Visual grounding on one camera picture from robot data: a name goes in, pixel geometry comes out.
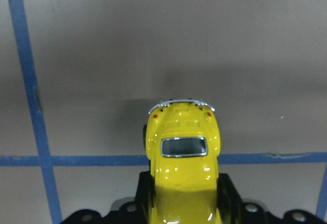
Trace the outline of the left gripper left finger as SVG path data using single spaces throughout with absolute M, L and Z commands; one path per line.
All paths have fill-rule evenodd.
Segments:
M 122 204 L 118 210 L 111 210 L 102 217 L 99 212 L 82 209 L 74 212 L 62 223 L 148 223 L 150 173 L 143 171 L 139 174 L 136 195 L 133 201 Z

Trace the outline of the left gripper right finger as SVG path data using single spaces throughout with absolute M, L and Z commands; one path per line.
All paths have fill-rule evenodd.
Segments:
M 218 209 L 223 223 L 239 224 L 284 224 L 307 223 L 324 224 L 325 221 L 316 215 L 300 209 L 293 209 L 278 218 L 269 211 L 265 211 L 259 204 L 244 202 L 233 182 L 226 173 L 218 178 Z

